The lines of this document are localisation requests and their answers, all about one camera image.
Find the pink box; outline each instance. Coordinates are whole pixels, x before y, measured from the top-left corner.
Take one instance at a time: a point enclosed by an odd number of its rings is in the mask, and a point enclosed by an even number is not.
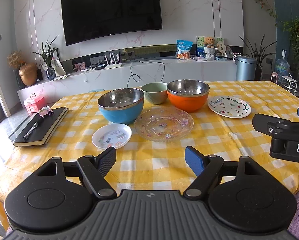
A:
[[[45,98],[43,95],[36,96],[35,93],[33,93],[29,96],[29,98],[24,100],[24,105],[28,113],[36,113],[46,106]]]

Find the bowl rim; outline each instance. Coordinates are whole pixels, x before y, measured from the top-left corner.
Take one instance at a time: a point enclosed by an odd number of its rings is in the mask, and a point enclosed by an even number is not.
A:
[[[116,90],[125,90],[125,89],[133,89],[133,90],[139,90],[140,92],[142,92],[142,96],[139,100],[137,100],[136,102],[133,102],[132,104],[130,105],[127,105],[127,106],[119,106],[119,107],[108,107],[108,106],[102,106],[99,104],[99,100],[105,96],[107,93],[110,93],[110,92],[113,92],[113,91],[116,91]],[[102,110],[106,110],[106,111],[117,111],[117,110],[123,110],[123,109],[128,109],[128,108],[131,108],[133,106],[136,106],[138,104],[140,104],[141,102],[144,102],[144,92],[141,90],[141,89],[138,89],[138,88],[119,88],[119,89],[114,89],[114,90],[111,90],[111,91],[108,91],[107,93],[105,93],[104,95],[101,95],[98,100],[97,100],[97,104],[98,104],[98,108],[99,109],[102,109]]]
[[[205,84],[205,85],[208,86],[208,90],[205,91],[204,93],[201,93],[201,94],[189,94],[189,95],[186,95],[186,94],[182,94],[182,93],[179,93],[179,92],[175,92],[175,91],[170,90],[170,89],[168,88],[168,85],[169,85],[169,84],[171,84],[171,83],[173,83],[173,82],[176,82],[176,81],[182,81],[182,80],[189,80],[189,81],[196,81],[196,82],[199,82],[199,83],[203,83],[203,84]],[[205,82],[203,82],[203,81],[199,81],[199,80],[194,80],[194,79],[179,79],[179,80],[174,80],[174,81],[172,81],[172,82],[169,82],[168,85],[167,85],[166,89],[167,89],[167,92],[169,92],[171,95],[174,95],[174,96],[180,96],[180,97],[186,97],[186,98],[202,97],[202,96],[208,95],[208,94],[209,94],[209,91],[210,91],[210,86],[209,86],[207,83],[205,83]]]
[[[166,85],[166,89],[165,89],[165,90],[162,90],[162,91],[157,91],[157,92],[149,92],[149,91],[143,90],[143,87],[144,87],[144,86],[146,86],[146,85],[150,85],[150,84],[157,84],[157,83]],[[167,91],[167,87],[168,87],[168,84],[165,83],[165,82],[152,82],[152,83],[147,83],[147,84],[141,86],[140,89],[141,89],[144,93],[151,93],[151,94],[152,94],[152,93],[162,93],[162,92],[165,92],[165,91]]]

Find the television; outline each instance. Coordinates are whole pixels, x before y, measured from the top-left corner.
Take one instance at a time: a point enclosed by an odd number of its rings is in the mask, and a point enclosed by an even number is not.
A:
[[[160,0],[61,0],[66,45],[119,33],[160,30]]]

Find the water bottle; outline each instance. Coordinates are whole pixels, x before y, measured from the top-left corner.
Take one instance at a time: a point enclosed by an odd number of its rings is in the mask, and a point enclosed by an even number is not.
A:
[[[290,73],[290,65],[285,59],[286,50],[282,51],[282,58],[278,59],[275,64],[275,72],[278,74],[277,84],[281,84],[282,76],[288,76]]]

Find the green bowl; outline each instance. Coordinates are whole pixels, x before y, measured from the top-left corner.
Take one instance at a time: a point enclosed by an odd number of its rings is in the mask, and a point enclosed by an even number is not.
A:
[[[167,84],[162,82],[149,83],[141,87],[144,97],[153,105],[159,105],[166,101],[168,93],[166,91]]]

